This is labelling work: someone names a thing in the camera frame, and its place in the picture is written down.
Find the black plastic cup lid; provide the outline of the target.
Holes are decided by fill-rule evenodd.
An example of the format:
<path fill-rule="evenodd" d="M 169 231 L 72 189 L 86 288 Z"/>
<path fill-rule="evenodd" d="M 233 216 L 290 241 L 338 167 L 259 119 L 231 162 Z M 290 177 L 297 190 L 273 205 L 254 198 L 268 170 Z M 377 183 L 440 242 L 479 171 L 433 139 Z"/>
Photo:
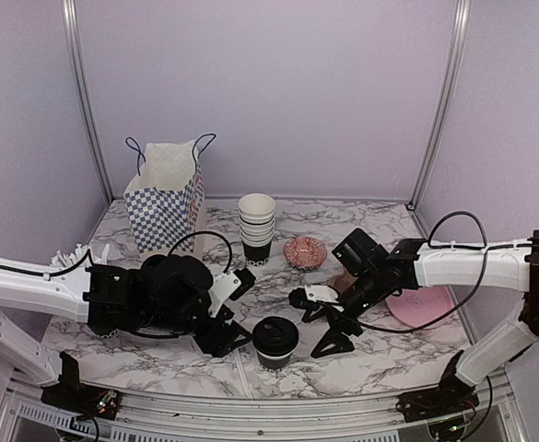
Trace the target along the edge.
<path fill-rule="evenodd" d="M 254 348 L 263 355 L 287 355 L 299 343 L 299 330 L 291 320 L 286 318 L 266 317 L 254 326 L 252 343 Z"/>

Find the black paper coffee cup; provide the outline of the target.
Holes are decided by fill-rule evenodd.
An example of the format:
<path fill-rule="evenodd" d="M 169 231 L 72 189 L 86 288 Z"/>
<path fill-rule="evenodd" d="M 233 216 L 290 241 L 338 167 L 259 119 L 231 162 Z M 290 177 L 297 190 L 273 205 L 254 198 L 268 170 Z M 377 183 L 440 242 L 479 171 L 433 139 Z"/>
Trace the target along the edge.
<path fill-rule="evenodd" d="M 292 356 L 292 352 L 288 352 L 284 355 L 266 355 L 257 351 L 256 354 L 260 365 L 271 371 L 283 369 L 290 362 Z"/>

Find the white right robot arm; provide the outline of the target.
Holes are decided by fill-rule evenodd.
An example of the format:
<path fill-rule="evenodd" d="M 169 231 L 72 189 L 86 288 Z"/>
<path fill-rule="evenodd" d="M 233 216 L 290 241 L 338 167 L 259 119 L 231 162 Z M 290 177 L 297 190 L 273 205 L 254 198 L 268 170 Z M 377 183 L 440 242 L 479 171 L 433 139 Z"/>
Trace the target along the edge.
<path fill-rule="evenodd" d="M 392 250 L 356 229 L 334 256 L 354 276 L 350 287 L 305 285 L 288 296 L 292 307 L 328 320 L 327 333 L 311 353 L 315 358 L 353 351 L 350 336 L 366 328 L 360 316 L 406 291 L 469 288 L 462 304 L 477 294 L 515 297 L 499 308 L 503 320 L 448 364 L 430 394 L 431 405 L 441 413 L 452 411 L 487 375 L 539 342 L 539 229 L 528 238 L 495 243 L 404 238 Z"/>

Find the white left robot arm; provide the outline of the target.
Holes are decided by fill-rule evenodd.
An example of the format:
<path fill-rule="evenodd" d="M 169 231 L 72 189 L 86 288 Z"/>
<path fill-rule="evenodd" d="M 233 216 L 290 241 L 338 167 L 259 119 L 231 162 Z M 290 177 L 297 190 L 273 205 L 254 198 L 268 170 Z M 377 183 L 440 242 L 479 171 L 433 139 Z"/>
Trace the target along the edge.
<path fill-rule="evenodd" d="M 156 339 L 193 336 L 200 350 L 222 357 L 246 344 L 250 334 L 226 307 L 255 283 L 246 268 L 212 275 L 189 255 L 154 255 L 138 269 L 79 262 L 55 271 L 0 259 L 0 308 L 36 311 L 84 323 L 98 336 L 128 332 Z M 74 357 L 46 349 L 0 313 L 0 354 L 72 410 L 90 402 Z"/>

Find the checkered paper takeout bag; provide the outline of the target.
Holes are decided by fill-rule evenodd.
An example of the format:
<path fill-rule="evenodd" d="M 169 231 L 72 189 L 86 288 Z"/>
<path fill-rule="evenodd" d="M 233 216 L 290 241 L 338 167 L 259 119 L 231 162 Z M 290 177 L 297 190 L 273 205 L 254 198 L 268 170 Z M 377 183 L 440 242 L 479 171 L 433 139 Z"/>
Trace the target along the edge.
<path fill-rule="evenodd" d="M 148 143 L 133 138 L 126 145 L 137 153 L 136 174 L 123 191 L 123 200 L 142 259 L 169 252 L 202 258 L 205 229 L 205 188 L 201 155 L 217 138 L 214 133 L 176 143 Z"/>

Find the brown cardboard cup carrier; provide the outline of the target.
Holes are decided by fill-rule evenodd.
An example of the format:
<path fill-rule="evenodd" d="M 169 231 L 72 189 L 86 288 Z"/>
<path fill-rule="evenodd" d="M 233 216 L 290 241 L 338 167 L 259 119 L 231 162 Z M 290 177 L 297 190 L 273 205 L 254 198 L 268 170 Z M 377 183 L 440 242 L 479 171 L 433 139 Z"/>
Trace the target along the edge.
<path fill-rule="evenodd" d="M 351 287 L 356 282 L 356 280 L 357 278 L 352 274 L 348 272 L 342 272 L 338 275 L 331 277 L 328 280 L 327 285 L 330 286 L 337 293 L 341 294 L 346 291 L 347 288 Z"/>

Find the red patterned ceramic bowl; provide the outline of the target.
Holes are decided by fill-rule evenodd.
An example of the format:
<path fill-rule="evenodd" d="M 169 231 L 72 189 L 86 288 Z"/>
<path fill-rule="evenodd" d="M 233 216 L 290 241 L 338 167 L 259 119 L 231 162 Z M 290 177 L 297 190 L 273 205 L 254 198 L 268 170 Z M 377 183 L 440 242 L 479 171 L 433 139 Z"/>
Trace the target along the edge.
<path fill-rule="evenodd" d="M 290 239 L 284 245 L 283 253 L 292 267 L 304 272 L 319 268 L 327 258 L 326 246 L 308 236 Z"/>

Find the black cup holding straws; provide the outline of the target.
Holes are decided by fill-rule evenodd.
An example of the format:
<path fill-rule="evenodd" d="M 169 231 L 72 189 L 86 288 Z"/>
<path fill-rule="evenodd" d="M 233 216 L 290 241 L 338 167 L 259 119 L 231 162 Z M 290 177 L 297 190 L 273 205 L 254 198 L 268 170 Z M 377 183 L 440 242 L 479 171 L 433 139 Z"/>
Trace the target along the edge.
<path fill-rule="evenodd" d="M 118 334 L 119 334 L 118 330 L 112 330 L 112 331 L 108 331 L 108 332 L 98 333 L 97 336 L 101 340 L 110 340 L 110 339 L 116 338 L 118 336 Z"/>

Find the pink round plate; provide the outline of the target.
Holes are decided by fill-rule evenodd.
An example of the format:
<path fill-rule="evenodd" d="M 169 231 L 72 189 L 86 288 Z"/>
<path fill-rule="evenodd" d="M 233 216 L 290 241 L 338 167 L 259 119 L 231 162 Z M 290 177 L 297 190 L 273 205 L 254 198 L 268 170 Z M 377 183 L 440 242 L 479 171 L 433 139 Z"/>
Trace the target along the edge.
<path fill-rule="evenodd" d="M 450 292 L 441 286 L 404 290 L 400 296 L 387 297 L 385 303 L 393 316 L 410 328 L 433 321 L 454 307 Z"/>

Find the stack of paper cups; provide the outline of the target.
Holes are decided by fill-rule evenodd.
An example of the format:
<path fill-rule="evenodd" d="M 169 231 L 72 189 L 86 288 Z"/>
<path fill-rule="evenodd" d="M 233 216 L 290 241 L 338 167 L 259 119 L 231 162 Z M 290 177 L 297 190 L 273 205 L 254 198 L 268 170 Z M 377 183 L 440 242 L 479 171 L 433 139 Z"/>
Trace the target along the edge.
<path fill-rule="evenodd" d="M 270 257 L 275 234 L 275 200 L 263 193 L 250 193 L 238 201 L 240 239 L 245 261 L 263 266 Z"/>

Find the bundle of white straws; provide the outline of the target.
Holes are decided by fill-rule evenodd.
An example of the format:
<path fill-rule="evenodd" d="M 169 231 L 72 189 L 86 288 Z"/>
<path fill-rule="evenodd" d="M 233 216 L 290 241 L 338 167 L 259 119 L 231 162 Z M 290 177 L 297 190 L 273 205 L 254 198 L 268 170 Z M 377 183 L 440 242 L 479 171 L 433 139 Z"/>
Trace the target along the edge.
<path fill-rule="evenodd" d="M 51 266 L 70 267 L 83 260 L 89 263 L 107 264 L 110 248 L 109 244 L 97 246 L 77 244 L 71 253 L 63 253 L 58 250 L 56 255 L 51 258 Z"/>

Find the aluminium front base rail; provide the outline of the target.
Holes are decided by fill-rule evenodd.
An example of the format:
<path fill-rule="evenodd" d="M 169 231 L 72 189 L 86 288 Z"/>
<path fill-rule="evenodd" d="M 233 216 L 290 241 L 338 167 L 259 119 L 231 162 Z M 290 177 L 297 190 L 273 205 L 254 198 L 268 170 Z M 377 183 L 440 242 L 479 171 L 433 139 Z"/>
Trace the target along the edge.
<path fill-rule="evenodd" d="M 41 402 L 21 371 L 0 403 L 0 441 L 56 441 L 62 433 L 92 441 L 439 441 L 463 423 L 470 441 L 527 441 L 528 432 L 504 373 L 478 388 L 479 408 L 405 420 L 400 392 L 297 399 L 181 396 L 122 389 L 107 420 Z"/>

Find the left aluminium frame post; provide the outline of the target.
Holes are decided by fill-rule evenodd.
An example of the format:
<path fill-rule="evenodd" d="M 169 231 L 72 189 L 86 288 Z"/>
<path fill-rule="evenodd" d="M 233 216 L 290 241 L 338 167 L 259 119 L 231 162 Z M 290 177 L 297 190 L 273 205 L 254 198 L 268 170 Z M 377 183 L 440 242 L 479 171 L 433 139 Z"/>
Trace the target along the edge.
<path fill-rule="evenodd" d="M 107 205 L 110 205 L 114 201 L 115 197 L 111 180 L 106 168 L 105 159 L 101 150 L 98 129 L 90 101 L 88 81 L 82 53 L 80 30 L 77 20 L 76 1 L 63 0 L 61 4 L 63 9 L 64 29 L 70 55 L 71 67 L 76 84 L 76 94 L 88 139 L 88 147 L 96 169 L 103 199 Z"/>

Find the aluminium frame post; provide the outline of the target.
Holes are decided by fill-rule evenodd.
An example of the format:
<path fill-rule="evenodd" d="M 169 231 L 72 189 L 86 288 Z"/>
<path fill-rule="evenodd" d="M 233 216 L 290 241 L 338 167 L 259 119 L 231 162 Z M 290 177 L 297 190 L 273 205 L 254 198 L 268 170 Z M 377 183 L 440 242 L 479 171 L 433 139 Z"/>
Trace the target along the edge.
<path fill-rule="evenodd" d="M 425 154 L 409 202 L 413 211 L 417 210 L 424 199 L 434 163 L 441 146 L 445 123 L 461 72 L 471 5 L 472 2 L 470 0 L 459 0 L 456 2 L 450 46 L 445 72 L 441 82 L 439 100 L 429 132 Z"/>
<path fill-rule="evenodd" d="M 105 159 L 101 150 L 98 129 L 90 101 L 88 81 L 82 53 L 80 30 L 77 20 L 76 1 L 63 0 L 61 4 L 63 9 L 64 29 L 70 55 L 71 67 L 76 84 L 76 94 L 88 139 L 88 147 L 96 169 L 103 199 L 107 205 L 110 205 L 114 201 L 115 197 L 111 180 L 106 168 Z"/>

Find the right aluminium frame post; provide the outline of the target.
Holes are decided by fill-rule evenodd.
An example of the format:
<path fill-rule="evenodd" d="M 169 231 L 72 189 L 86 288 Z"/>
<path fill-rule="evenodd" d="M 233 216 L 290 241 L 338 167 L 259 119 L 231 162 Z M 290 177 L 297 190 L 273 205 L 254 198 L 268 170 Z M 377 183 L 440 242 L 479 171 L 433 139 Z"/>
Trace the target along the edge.
<path fill-rule="evenodd" d="M 445 72 L 441 82 L 439 100 L 429 132 L 425 154 L 409 202 L 413 211 L 417 210 L 424 199 L 434 163 L 441 146 L 445 123 L 461 72 L 471 5 L 472 2 L 470 0 L 459 0 L 456 2 L 450 46 Z"/>

